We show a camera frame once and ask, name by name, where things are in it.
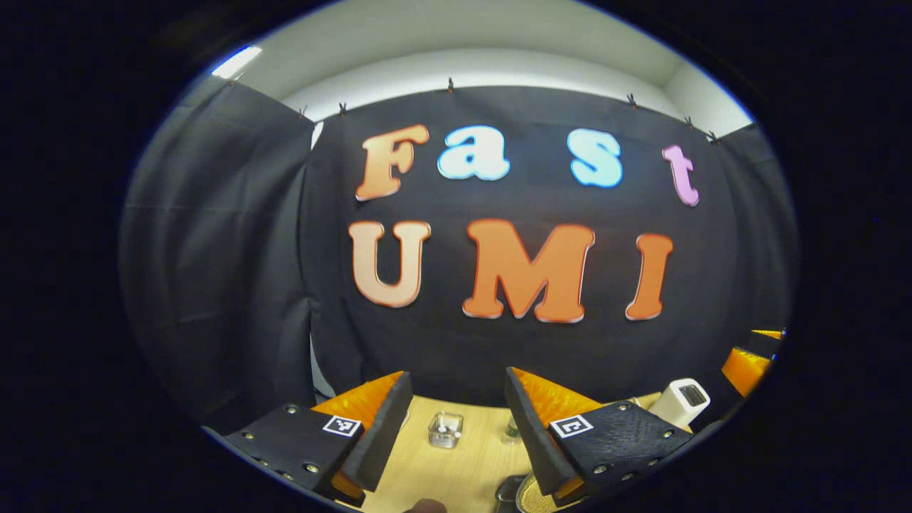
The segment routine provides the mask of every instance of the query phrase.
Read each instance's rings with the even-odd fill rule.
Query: pink letter
[[[693,206],[700,200],[697,190],[690,186],[687,172],[693,171],[693,162],[689,161],[680,146],[669,146],[662,150],[662,158],[671,162],[671,176],[675,180],[678,198],[687,206]]]

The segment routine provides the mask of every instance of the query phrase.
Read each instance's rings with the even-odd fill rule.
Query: white object
[[[262,51],[263,50],[258,47],[247,47],[224,61],[221,66],[212,71],[212,74],[223,79],[231,79],[239,69],[246,66],[248,62],[260,55],[260,52]]]
[[[709,405],[710,395],[697,380],[685,378],[669,383],[649,412],[669,424],[684,427]]]

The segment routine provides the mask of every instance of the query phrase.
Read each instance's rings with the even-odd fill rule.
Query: black fabric backdrop
[[[424,124],[411,171],[391,196],[359,202],[363,141]],[[511,170],[497,181],[437,170],[445,136],[468,125],[504,135]],[[621,146],[621,182],[583,186],[567,134],[605,131]],[[733,345],[770,356],[751,329],[778,329],[791,312],[797,233],[787,187],[752,127],[720,145],[663,114],[625,102],[537,88],[433,91],[382,101],[314,124],[220,79],[197,84],[162,124],[134,174],[121,225],[121,281],[150,365],[181,406],[222,433],[281,402],[314,401],[308,335],[337,392],[397,370],[415,393],[504,405],[503,369],[516,366],[609,401],[693,377],[716,401],[738,399],[720,368]],[[695,207],[677,197],[662,149],[694,165]],[[558,224],[596,232],[586,256],[585,318],[549,324],[532,313],[462,313],[472,295],[484,217],[513,222],[530,257]],[[398,221],[431,225],[418,298],[376,305],[354,284],[347,227],[382,223],[378,276],[399,279]],[[641,256],[637,237],[668,236],[656,319],[630,321]],[[498,297],[506,305],[503,288]]]
[[[355,198],[369,137],[423,124],[430,140],[398,192],[365,203]],[[437,170],[448,133],[489,125],[505,138],[511,169],[502,179],[450,180]],[[567,134],[605,131],[621,146],[622,181],[585,187],[570,171]],[[661,151],[677,144],[694,166],[695,207],[677,197]],[[432,91],[350,110],[325,121],[307,165],[300,250],[313,300],[313,343],[321,370],[337,391],[396,370],[412,372],[415,393],[444,400],[503,405],[503,368],[512,365],[609,401],[663,390],[693,377],[710,395],[726,386],[720,367],[751,329],[779,329],[791,312],[798,240],[787,188],[759,131],[745,129],[709,144],[685,123],[622,101],[563,90],[485,87]],[[530,257],[555,225],[596,232],[586,257],[585,318],[546,324],[529,313],[472,319],[461,311],[472,295],[476,245],[466,228],[484,217],[513,222]],[[392,226],[425,221],[417,299],[390,309],[354,285],[347,227],[376,221],[378,276],[399,279],[399,241]],[[630,321],[637,291],[637,236],[674,242],[656,319]],[[503,289],[498,297],[506,305]],[[731,390],[719,390],[731,395]]]
[[[240,84],[198,82],[133,175],[120,228],[130,323],[193,418],[222,433],[314,403],[295,247],[314,124]]]

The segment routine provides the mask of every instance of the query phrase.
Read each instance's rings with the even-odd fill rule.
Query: white wall
[[[695,127],[718,137],[752,123],[751,116],[722,86],[689,62],[681,63],[664,91]]]
[[[680,110],[662,89],[612,68],[574,58],[507,48],[444,50],[393,58],[355,68],[286,98],[292,109],[303,109],[311,120],[339,112],[339,103],[354,109],[384,99],[447,88],[477,86],[535,86],[567,89],[627,100],[683,120]],[[314,141],[319,137],[317,127]]]

